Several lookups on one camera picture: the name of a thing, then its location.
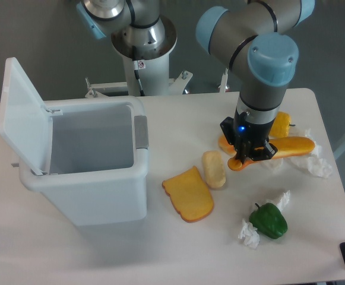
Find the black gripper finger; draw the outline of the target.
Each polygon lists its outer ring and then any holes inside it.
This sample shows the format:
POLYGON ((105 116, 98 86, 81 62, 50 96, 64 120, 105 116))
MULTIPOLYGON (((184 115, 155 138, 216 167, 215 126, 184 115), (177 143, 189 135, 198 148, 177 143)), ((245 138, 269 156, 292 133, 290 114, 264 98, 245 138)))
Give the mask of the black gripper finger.
POLYGON ((241 142, 236 150, 235 159, 244 164, 249 153, 249 142, 241 142))
POLYGON ((277 154, 277 152, 278 149, 276 146, 270 144, 269 142, 266 142, 262 147, 253 149, 249 154, 249 158, 255 162, 270 160, 277 154))

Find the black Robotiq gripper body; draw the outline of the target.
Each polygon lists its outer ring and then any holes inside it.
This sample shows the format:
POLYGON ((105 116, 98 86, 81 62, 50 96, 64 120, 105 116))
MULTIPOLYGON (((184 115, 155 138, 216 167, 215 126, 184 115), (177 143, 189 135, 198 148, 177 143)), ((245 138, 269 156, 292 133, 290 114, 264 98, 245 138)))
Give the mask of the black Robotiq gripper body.
POLYGON ((257 124, 251 122, 251 112, 244 111, 241 114, 235 112, 235 117, 225 118, 220 127, 229 144, 237 150, 242 142, 249 142, 249 153, 269 142, 268 135, 273 125, 274 119, 267 123, 257 124))

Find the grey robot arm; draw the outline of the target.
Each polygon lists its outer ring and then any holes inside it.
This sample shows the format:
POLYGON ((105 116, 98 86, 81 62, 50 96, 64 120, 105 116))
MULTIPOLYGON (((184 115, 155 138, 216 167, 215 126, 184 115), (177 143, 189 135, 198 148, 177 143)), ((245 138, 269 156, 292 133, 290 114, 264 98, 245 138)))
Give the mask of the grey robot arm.
MULTIPOLYGON (((197 42, 242 81, 235 115, 221 123, 239 164, 278 155, 269 133, 299 57, 285 32, 314 6, 314 1, 248 1, 238 12, 212 7, 198 20, 197 42)), ((169 93, 169 55, 177 35, 159 1, 80 1, 77 10, 96 38, 110 37, 130 95, 169 93)))

